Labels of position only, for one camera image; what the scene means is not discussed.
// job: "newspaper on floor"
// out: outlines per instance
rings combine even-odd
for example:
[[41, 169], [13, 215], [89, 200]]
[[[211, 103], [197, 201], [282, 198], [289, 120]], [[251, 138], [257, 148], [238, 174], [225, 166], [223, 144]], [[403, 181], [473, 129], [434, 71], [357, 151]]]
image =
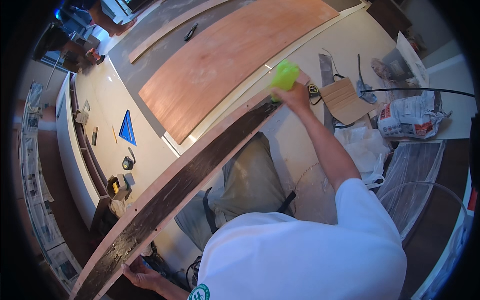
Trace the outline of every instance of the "newspaper on floor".
[[60, 233], [50, 207], [54, 200], [42, 175], [38, 156], [38, 120], [42, 89], [43, 85], [32, 83], [25, 102], [19, 149], [20, 169], [25, 203], [42, 253], [55, 276], [70, 293], [82, 267]]

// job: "white t-shirt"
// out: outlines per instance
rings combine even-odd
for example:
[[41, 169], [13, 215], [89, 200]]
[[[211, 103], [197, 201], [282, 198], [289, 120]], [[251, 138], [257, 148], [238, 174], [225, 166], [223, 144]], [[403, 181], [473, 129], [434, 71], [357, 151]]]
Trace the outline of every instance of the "white t-shirt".
[[208, 241], [189, 298], [398, 299], [407, 259], [392, 219], [359, 179], [335, 202], [335, 226], [281, 213], [229, 221]]

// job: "pencil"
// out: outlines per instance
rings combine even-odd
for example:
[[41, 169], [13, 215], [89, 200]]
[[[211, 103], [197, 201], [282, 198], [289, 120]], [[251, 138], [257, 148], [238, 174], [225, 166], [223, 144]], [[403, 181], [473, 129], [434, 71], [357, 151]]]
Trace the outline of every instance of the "pencil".
[[115, 143], [118, 144], [119, 142], [117, 141], [117, 136], [115, 135], [115, 130], [113, 129], [113, 125], [112, 125], [112, 132], [113, 132], [113, 137], [115, 138]]

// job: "logo on shirt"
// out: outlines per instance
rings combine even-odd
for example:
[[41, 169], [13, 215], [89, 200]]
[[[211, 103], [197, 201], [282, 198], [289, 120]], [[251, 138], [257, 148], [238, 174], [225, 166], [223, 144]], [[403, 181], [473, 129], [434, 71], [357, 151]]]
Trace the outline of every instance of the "logo on shirt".
[[201, 283], [199, 286], [193, 289], [188, 297], [188, 300], [209, 300], [210, 290], [206, 285]]

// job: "curved wooden strip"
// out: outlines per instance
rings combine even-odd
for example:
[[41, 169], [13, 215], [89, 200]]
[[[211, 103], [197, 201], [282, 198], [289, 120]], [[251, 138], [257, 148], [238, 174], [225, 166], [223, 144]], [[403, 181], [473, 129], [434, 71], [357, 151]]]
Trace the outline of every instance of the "curved wooden strip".
[[268, 90], [240, 106], [165, 170], [97, 247], [70, 300], [99, 299], [192, 197], [278, 111]]
[[155, 45], [155, 43], [157, 43], [161, 38], [163, 38], [167, 33], [172, 31], [173, 29], [187, 22], [188, 20], [195, 17], [196, 15], [203, 13], [204, 11], [207, 11], [212, 7], [215, 7], [227, 1], [229, 0], [209, 0], [207, 2], [204, 2], [196, 6], [195, 8], [192, 8], [186, 13], [183, 13], [182, 15], [173, 19], [172, 21], [168, 22], [165, 26], [162, 26], [162, 28], [155, 31], [155, 33], [153, 33], [145, 41], [143, 41], [143, 43], [138, 45], [138, 47], [135, 48], [135, 50], [128, 55], [130, 62], [131, 63], [136, 62], [145, 52], [147, 52], [147, 50], [149, 50], [153, 45]]
[[336, 16], [320, 0], [257, 0], [191, 39], [138, 94], [181, 144], [255, 70]]

